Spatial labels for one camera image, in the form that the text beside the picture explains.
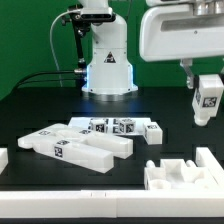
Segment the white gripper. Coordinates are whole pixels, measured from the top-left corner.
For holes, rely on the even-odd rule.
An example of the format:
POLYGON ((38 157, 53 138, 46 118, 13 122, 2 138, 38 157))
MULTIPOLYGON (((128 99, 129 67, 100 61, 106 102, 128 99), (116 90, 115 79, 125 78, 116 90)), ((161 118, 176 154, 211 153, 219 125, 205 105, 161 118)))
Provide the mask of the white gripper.
POLYGON ((224 55, 224 3, 148 3, 140 26, 145 61, 180 60, 194 88, 193 58, 224 55))

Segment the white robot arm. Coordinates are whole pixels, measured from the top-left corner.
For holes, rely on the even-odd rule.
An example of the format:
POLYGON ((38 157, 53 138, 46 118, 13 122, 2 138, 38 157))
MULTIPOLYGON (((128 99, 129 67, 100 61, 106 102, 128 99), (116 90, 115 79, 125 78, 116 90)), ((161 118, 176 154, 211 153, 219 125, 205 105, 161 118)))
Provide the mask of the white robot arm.
MULTIPOLYGON (((224 0, 145 0, 139 54, 146 62, 192 60, 224 55, 224 0)), ((79 0, 80 18, 91 24, 92 61, 86 94, 103 100, 135 92, 127 59, 127 24, 108 0, 79 0)))

